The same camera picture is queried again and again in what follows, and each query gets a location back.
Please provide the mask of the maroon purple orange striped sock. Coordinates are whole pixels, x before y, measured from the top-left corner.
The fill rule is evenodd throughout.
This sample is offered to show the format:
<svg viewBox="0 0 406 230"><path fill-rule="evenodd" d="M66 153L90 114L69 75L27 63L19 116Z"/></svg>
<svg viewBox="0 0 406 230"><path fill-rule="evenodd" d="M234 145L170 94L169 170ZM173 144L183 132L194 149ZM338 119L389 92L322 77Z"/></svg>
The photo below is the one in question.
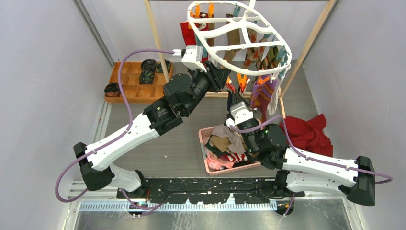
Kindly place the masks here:
<svg viewBox="0 0 406 230"><path fill-rule="evenodd" d="M253 109L259 109L261 113L261 122L265 122L269 117L267 106L273 93L273 86L271 86L272 80L273 79L270 75L261 75L258 76L253 83L250 107Z"/></svg>

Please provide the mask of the white plastic clip hanger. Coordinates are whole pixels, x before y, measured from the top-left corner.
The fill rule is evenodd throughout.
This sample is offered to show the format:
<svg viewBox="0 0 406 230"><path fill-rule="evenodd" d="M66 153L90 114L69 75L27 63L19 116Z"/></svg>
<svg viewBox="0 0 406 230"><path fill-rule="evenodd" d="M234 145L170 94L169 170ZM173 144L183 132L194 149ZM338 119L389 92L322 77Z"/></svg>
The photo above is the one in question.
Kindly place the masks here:
<svg viewBox="0 0 406 230"><path fill-rule="evenodd" d="M196 42L187 45L182 62L190 69L208 72L205 58L227 71L249 76L268 75L282 81L291 67L292 54L285 39L255 9L254 0L194 1L187 8L187 26ZM235 51L247 51L256 70L232 64Z"/></svg>

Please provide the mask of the grey beige sock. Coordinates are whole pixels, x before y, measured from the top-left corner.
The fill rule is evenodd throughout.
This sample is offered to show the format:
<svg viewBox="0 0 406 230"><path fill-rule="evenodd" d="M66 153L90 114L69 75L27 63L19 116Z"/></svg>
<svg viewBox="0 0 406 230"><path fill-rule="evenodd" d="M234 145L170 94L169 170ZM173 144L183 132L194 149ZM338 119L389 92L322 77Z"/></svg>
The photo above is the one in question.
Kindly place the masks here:
<svg viewBox="0 0 406 230"><path fill-rule="evenodd" d="M228 138L231 144L228 146L230 153L243 154L245 153L242 138L239 134L232 132L229 127L224 125L216 126L211 135L219 136L222 138Z"/></svg>

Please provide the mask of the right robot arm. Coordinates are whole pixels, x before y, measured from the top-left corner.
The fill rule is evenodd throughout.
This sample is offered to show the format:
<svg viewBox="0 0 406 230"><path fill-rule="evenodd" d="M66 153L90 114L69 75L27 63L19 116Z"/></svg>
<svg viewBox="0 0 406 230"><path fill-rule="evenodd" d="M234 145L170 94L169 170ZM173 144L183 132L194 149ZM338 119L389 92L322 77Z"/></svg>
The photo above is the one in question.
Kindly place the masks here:
<svg viewBox="0 0 406 230"><path fill-rule="evenodd" d="M375 170L370 158L337 159L294 147L277 124L260 124L238 93L228 93L227 110L226 125L241 134L247 158L277 170L273 190L278 196L304 191L338 193L358 205L375 205Z"/></svg>

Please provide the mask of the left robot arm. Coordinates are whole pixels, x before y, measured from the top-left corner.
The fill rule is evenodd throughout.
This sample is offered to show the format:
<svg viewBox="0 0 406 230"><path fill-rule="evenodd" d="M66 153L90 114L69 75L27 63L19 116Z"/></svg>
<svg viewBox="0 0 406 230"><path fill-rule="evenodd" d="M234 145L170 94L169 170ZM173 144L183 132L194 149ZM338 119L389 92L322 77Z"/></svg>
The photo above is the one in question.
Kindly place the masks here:
<svg viewBox="0 0 406 230"><path fill-rule="evenodd" d="M163 86L164 95L125 127L96 143L80 142L74 146L89 191L112 186L124 189L135 198L146 194L147 186L139 170L125 170L113 162L138 145L180 125L208 92L219 92L225 87L231 71L218 68L210 61L204 66L206 71L189 70L188 74L173 75Z"/></svg>

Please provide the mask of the white hanging sock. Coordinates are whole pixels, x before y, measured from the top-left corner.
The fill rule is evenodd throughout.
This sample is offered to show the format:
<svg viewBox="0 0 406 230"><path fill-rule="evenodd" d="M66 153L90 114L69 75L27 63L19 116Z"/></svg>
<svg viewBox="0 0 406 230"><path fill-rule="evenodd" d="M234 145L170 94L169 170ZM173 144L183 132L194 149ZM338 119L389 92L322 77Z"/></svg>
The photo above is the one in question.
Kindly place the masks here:
<svg viewBox="0 0 406 230"><path fill-rule="evenodd" d="M277 106L278 106L278 92L279 89L281 87L281 83L283 82L285 77L285 74L278 74L277 77L275 77L272 81L271 81L271 86L273 86L273 93L271 95L271 99L268 103L267 106L267 113L269 116L274 115L276 110L277 110Z"/></svg>

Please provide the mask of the tan ribbed sock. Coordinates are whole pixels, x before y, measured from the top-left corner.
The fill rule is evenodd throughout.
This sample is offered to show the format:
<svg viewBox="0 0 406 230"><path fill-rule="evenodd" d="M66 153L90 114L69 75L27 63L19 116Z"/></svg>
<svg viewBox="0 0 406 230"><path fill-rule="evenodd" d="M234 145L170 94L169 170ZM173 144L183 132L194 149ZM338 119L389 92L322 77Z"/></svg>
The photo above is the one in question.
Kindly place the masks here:
<svg viewBox="0 0 406 230"><path fill-rule="evenodd" d="M230 140L228 138L222 138L219 136L211 135L209 144L212 147L216 147L219 149L221 152L227 152L230 153L229 145L231 144Z"/></svg>

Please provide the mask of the argyle hanging sock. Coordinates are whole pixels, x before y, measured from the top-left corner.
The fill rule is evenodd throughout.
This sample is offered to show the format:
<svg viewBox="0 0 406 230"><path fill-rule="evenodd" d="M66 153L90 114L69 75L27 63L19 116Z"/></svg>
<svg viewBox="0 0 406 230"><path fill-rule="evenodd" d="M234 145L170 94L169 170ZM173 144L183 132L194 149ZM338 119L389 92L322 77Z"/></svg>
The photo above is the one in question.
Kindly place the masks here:
<svg viewBox="0 0 406 230"><path fill-rule="evenodd" d="M257 32L253 29L248 28L247 33L248 33L250 41L252 43L256 43L257 42ZM254 64L256 70L259 70L264 50L265 50L265 47L248 48L246 55L245 55L244 68L247 69L251 64Z"/></svg>

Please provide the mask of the pink plastic basket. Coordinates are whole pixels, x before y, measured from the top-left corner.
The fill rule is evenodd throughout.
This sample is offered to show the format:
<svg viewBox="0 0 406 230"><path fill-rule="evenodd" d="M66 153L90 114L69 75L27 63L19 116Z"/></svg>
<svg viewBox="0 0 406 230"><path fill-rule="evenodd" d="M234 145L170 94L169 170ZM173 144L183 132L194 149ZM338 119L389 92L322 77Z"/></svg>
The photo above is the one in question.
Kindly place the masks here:
<svg viewBox="0 0 406 230"><path fill-rule="evenodd" d="M200 140L200 146L202 150L202 155L203 155L203 162L205 166L206 172L211 175L220 175L220 174L225 174L225 173L231 173L231 172L236 172L236 171L241 171L249 168L255 168L261 166L260 162L255 162L255 163L250 163L238 167L233 167L233 168L227 168L223 165L221 165L220 162L213 160L213 154L209 151L209 149L205 146L207 143L212 130L215 127L207 127L207 128L202 128L198 131L199 135L199 140Z"/></svg>

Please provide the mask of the red hanging sock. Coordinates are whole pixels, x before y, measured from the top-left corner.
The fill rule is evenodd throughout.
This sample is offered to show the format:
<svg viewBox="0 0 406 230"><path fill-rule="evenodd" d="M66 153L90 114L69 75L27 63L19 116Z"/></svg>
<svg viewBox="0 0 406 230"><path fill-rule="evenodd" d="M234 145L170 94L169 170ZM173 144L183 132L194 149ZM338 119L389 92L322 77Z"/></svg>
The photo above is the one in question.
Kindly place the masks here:
<svg viewBox="0 0 406 230"><path fill-rule="evenodd" d="M200 31L207 31L209 26L207 23L196 23L196 27L199 28ZM201 46L200 40L196 37L195 32L190 28L188 22L181 22L180 23L181 34L186 46L189 45L199 45Z"/></svg>

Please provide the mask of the red cloth on table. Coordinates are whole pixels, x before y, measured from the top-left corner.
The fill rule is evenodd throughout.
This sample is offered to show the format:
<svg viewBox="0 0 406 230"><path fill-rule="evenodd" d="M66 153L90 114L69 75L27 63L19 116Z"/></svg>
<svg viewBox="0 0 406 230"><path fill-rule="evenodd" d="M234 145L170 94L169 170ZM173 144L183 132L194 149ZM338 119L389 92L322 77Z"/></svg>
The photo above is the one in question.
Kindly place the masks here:
<svg viewBox="0 0 406 230"><path fill-rule="evenodd" d="M323 129L327 126L324 114L319 114L310 120L303 120L293 116L287 116L279 127L287 127L287 134L291 143L299 149L315 154L332 157L333 145Z"/></svg>

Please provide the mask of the green striped hanging sock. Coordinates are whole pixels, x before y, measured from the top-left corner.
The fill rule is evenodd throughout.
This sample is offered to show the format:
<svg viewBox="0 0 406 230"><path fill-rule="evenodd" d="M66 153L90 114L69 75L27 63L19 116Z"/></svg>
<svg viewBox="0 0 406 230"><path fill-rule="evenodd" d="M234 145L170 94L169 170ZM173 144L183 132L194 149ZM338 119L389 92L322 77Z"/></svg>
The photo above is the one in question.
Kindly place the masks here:
<svg viewBox="0 0 406 230"><path fill-rule="evenodd" d="M278 46L270 47L267 54L265 55L265 58L262 60L260 64L260 69L268 70L276 68L282 60L282 57L281 55L279 55L279 52L280 51Z"/></svg>

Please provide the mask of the rolled dark sock centre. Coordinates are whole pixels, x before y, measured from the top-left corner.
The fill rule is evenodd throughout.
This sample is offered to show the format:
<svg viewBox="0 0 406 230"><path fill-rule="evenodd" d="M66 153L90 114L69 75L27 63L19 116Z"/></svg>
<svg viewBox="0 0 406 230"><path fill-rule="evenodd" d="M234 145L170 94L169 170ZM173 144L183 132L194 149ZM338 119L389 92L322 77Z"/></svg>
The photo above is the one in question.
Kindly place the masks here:
<svg viewBox="0 0 406 230"><path fill-rule="evenodd" d="M143 70L139 75L139 84L152 85L155 78L155 72L150 70Z"/></svg>

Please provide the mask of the orange wooden compartment tray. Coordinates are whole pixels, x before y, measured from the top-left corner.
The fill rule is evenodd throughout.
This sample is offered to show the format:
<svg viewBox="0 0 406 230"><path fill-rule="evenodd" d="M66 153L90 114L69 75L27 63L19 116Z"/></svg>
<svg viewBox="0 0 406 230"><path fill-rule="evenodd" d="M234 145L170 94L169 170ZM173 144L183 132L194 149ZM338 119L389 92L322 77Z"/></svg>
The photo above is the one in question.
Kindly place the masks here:
<svg viewBox="0 0 406 230"><path fill-rule="evenodd" d="M152 103L163 96L163 86L167 83L163 72L156 72L152 85L139 84L139 75L142 62L125 62L122 69L122 86L124 94L129 103ZM116 62L113 66L109 83L118 83L118 72L121 62ZM109 103L124 103L122 95L120 97L106 97Z"/></svg>

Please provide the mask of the wooden clothes rack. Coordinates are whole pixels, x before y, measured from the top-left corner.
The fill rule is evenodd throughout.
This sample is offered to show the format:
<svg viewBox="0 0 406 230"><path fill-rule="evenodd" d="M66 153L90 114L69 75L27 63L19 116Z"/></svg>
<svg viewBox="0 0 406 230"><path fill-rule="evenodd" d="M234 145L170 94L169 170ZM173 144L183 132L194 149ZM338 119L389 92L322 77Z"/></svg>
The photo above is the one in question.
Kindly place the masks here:
<svg viewBox="0 0 406 230"><path fill-rule="evenodd" d="M243 5L249 5L252 0L226 0L227 2L230 2L231 5L238 5L238 2L243 2L241 4ZM207 12L213 13L214 12L214 6L211 6L211 4L220 4L226 1L222 0L198 0L199 3L207 3L209 4ZM289 76L286 81L286 85L284 88L279 88L278 90L278 99L279 99L279 107L280 107L280 112L281 115L285 118L286 117L286 112L285 112L285 107L284 107L284 101L283 97L285 96L289 86L291 85L294 77L296 76L299 68L302 66L302 64L305 61L306 56L308 55L310 49L312 48L314 42L316 41L317 36L320 34L322 31L323 27L327 23L328 18L331 16L333 10L338 4L338 0L257 0L257 1L263 1L263 2L312 2L312 1L319 1L319 2L326 2L325 6L323 7L320 15L318 16L318 19L313 26L313 29L310 32L310 35L308 36L304 47L300 53L300 55L295 59L295 64L293 65L291 71L289 72ZM157 48L161 48L161 43L159 40L159 35L158 35L158 29L157 29L157 24L155 22L154 14L152 12L152 8L150 5L149 0L144 0L144 5L146 8L146 12L148 14L148 18L150 20L150 26L153 31L153 36L155 39L155 44ZM212 93L209 92L206 97L209 98L226 98L227 94L226 92L220 92L220 93Z"/></svg>

